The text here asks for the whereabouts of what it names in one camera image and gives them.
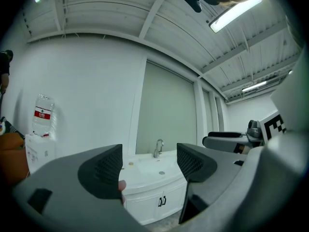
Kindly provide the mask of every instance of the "white box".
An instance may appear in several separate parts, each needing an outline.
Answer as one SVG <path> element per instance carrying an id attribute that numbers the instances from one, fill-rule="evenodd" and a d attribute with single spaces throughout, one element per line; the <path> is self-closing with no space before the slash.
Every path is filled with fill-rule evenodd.
<path id="1" fill-rule="evenodd" d="M 26 135 L 26 156 L 30 174 L 56 158 L 55 142 L 49 137 Z"/>

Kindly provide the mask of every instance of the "person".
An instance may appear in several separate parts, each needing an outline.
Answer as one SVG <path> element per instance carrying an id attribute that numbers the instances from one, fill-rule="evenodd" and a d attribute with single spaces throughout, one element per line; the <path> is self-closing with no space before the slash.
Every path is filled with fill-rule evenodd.
<path id="1" fill-rule="evenodd" d="M 3 95 L 9 85 L 10 62 L 13 59 L 13 51 L 0 52 L 0 92 Z"/>

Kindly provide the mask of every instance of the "person's arm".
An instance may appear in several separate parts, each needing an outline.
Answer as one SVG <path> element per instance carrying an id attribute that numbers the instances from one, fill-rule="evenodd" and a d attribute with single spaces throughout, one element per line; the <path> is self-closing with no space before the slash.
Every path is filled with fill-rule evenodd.
<path id="1" fill-rule="evenodd" d="M 2 85 L 1 85 L 0 92 L 1 94 L 4 94 L 9 85 L 9 74 L 8 73 L 1 75 L 1 83 Z"/>

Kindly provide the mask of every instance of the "gray floor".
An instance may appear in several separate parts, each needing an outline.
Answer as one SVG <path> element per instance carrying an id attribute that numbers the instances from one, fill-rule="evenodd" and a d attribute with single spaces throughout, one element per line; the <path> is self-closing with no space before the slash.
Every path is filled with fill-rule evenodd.
<path id="1" fill-rule="evenodd" d="M 159 220 L 158 222 L 145 225 L 145 228 L 151 232 L 169 231 L 170 229 L 178 226 L 180 214 L 181 214 L 181 211 L 176 212 L 175 214 L 165 219 Z"/>

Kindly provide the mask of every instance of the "faucet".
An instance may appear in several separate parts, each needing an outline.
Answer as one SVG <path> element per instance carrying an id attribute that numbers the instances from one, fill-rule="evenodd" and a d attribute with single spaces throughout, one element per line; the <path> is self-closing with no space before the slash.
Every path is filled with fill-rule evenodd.
<path id="1" fill-rule="evenodd" d="M 158 144 L 159 142 L 161 142 L 161 148 L 160 151 L 158 151 Z M 154 158 L 158 158 L 159 155 L 162 154 L 162 147 L 164 146 L 164 142 L 162 139 L 158 139 L 158 141 L 156 142 L 156 146 L 155 146 L 155 151 L 154 151 Z"/>

